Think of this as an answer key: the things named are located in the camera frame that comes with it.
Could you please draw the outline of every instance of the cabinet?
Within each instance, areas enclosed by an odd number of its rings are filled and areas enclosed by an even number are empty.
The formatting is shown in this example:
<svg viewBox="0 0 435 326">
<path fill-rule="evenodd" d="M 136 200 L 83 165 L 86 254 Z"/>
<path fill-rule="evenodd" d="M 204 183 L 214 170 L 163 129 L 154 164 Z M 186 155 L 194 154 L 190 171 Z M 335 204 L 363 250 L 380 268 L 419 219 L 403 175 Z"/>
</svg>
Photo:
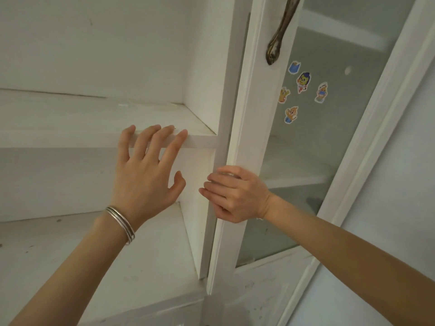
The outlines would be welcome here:
<svg viewBox="0 0 435 326">
<path fill-rule="evenodd" d="M 198 187 L 241 165 L 340 224 L 435 53 L 434 0 L 299 0 L 271 65 L 287 0 L 0 3 L 2 323 L 106 207 L 119 132 L 159 123 L 189 131 L 174 165 L 187 186 L 81 322 L 204 299 L 202 325 L 284 325 L 318 262 L 266 221 L 216 222 Z"/>
</svg>

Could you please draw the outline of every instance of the hand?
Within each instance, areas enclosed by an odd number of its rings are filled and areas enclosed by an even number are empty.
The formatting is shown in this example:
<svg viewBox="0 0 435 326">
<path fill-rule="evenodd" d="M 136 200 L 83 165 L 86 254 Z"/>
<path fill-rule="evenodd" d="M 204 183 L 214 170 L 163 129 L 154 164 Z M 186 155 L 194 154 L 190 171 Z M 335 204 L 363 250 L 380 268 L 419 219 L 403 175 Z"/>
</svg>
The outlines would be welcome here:
<svg viewBox="0 0 435 326">
<path fill-rule="evenodd" d="M 238 166 L 223 166 L 221 174 L 210 174 L 199 192 L 213 203 L 216 216 L 225 221 L 239 223 L 250 218 L 264 219 L 273 194 L 252 172 Z"/>
<path fill-rule="evenodd" d="M 111 206 L 119 210 L 134 231 L 145 221 L 172 205 L 186 186 L 180 171 L 175 173 L 174 185 L 171 188 L 168 188 L 168 182 L 172 164 L 188 136 L 187 130 L 180 131 L 159 161 L 163 142 L 174 132 L 174 126 L 148 127 L 139 134 L 134 144 L 133 156 L 130 158 L 128 145 L 135 130 L 136 127 L 131 125 L 122 131 L 119 138 L 111 202 Z"/>
</svg>

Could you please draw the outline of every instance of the cartoon sticker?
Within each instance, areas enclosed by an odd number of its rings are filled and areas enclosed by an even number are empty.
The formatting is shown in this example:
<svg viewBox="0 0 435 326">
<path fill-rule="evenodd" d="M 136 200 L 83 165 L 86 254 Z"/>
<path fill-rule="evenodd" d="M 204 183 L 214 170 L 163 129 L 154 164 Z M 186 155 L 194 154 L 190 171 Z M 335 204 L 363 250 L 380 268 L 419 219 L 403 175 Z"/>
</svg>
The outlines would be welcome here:
<svg viewBox="0 0 435 326">
<path fill-rule="evenodd" d="M 296 83 L 297 83 L 297 93 L 300 94 L 303 91 L 306 91 L 310 81 L 311 81 L 310 72 L 303 72 L 299 76 L 299 78 L 296 80 Z"/>
<path fill-rule="evenodd" d="M 294 60 L 291 62 L 291 65 L 288 68 L 288 71 L 290 72 L 290 74 L 297 74 L 297 72 L 299 72 L 300 67 L 301 67 L 301 62 Z"/>
<path fill-rule="evenodd" d="M 317 89 L 317 96 L 314 101 L 322 104 L 325 101 L 326 96 L 328 96 L 328 83 L 322 82 Z"/>
<path fill-rule="evenodd" d="M 293 106 L 290 109 L 286 109 L 285 118 L 284 118 L 285 123 L 292 123 L 294 120 L 297 119 L 298 108 L 299 108 L 298 106 Z"/>
<path fill-rule="evenodd" d="M 290 89 L 282 87 L 281 92 L 279 93 L 278 103 L 284 104 L 288 95 L 290 95 Z"/>
</svg>

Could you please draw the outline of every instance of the silver bracelet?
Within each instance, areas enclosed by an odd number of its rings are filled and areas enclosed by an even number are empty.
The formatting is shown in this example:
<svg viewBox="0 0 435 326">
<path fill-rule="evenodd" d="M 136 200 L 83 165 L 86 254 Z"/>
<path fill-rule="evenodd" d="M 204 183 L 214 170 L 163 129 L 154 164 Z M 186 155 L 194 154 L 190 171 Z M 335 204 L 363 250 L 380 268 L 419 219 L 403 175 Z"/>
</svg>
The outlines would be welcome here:
<svg viewBox="0 0 435 326">
<path fill-rule="evenodd" d="M 130 245 L 135 237 L 133 228 L 131 227 L 130 223 L 128 223 L 127 219 L 120 212 L 118 212 L 115 208 L 113 208 L 112 206 L 106 207 L 106 211 L 110 215 L 112 215 L 114 219 L 117 220 L 119 225 L 122 226 L 122 228 L 124 229 L 124 231 L 128 237 L 128 241 L 127 241 L 126 245 Z"/>
</svg>

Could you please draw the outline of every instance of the brass handle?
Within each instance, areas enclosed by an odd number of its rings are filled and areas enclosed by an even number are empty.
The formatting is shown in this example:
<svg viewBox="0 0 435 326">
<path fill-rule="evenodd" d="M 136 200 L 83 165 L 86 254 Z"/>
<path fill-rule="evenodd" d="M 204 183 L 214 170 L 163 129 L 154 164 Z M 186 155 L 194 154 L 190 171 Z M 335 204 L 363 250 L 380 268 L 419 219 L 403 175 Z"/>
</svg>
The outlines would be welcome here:
<svg viewBox="0 0 435 326">
<path fill-rule="evenodd" d="M 268 44 L 268 49 L 266 51 L 266 61 L 269 65 L 272 65 L 276 62 L 279 57 L 279 51 L 281 49 L 282 38 L 284 36 L 285 30 L 289 25 L 291 19 L 293 18 L 297 5 L 300 0 L 287 0 L 287 4 L 285 5 L 284 15 L 282 16 L 281 23 L 275 34 L 272 37 L 272 40 Z"/>
</svg>

